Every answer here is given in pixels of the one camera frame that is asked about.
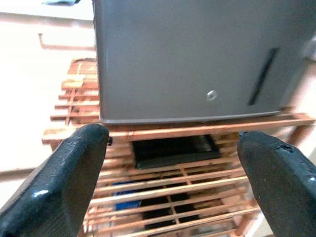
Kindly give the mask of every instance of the black tray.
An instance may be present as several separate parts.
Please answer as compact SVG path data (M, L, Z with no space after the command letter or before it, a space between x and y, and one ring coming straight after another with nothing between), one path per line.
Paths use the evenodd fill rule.
M135 141L132 145L138 169L220 157L209 135Z

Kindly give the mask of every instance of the wooden crate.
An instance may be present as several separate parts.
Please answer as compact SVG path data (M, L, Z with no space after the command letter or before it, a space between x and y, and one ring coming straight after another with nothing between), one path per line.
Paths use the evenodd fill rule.
M78 127L99 123L99 94L96 63L93 59L74 60L62 83L64 94L55 108L62 113L51 120L65 126L47 129L42 141L54 150ZM295 129L288 142L297 145L311 130L314 119L306 114L177 124L108 126L114 138L107 148L93 198L84 218L82 236L240 236L260 208L247 195L248 179L237 157L238 131L290 127ZM210 134L220 147L221 158L172 166L135 169L132 141ZM187 193L188 199L172 201L172 195ZM116 210L117 203L166 197L165 203ZM194 209L178 213L178 206ZM143 219L142 213L165 209L168 215ZM181 222L183 217L197 220ZM146 230L148 224L172 221L172 225Z

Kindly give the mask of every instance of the black object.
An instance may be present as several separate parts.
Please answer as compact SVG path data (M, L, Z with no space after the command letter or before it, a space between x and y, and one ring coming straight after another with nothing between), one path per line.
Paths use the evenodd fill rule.
M316 167L262 132L240 134L238 156L276 237L316 236Z
M248 105L254 105L255 104L255 102L256 102L259 94L260 94L260 91L261 91L261 89L263 87L263 83L265 82L267 74L268 74L268 72L269 72L269 70L271 68L271 65L272 65L272 63L273 63L273 61L274 61L274 59L275 59L275 57L277 55L278 50L279 50L279 47L272 48L272 49L269 50L268 58L267 58L264 66L263 66L263 68L261 70L261 73L260 73L260 75L258 77L257 83L255 85L255 88L253 90L253 93L251 95L251 98L249 100Z
M209 135L135 141L133 149L138 169L220 157Z
M187 193L175 194L175 195L170 195L170 199L172 202L182 201L182 200L189 199L189 196ZM163 203L168 203L168 199L166 196L142 200L141 206L156 205L156 204L163 204ZM193 204L185 204L185 205L175 206L174 209L175 209L176 213L182 213L182 212L193 211L194 206L193 206ZM171 215L171 214L172 214L171 208L146 211L146 212L143 212L143 219L146 220L146 219L151 219L151 218L156 218L156 217L166 216L166 215ZM198 219L199 218L197 215L193 215L193 216L179 218L179 221L180 221L180 223L184 223L184 222L194 221L194 220L198 220ZM174 225L174 224L175 224L174 220L163 221L163 222L145 225L145 229L146 230L155 229L155 228L170 226L170 225Z
M108 130L97 124L65 139L0 210L0 237L76 237L108 139Z

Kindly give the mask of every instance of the mini fridge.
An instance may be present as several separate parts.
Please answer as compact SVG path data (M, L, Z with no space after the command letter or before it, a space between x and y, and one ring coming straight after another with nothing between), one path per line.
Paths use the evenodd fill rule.
M272 115L306 66L315 0L95 0L107 124Z

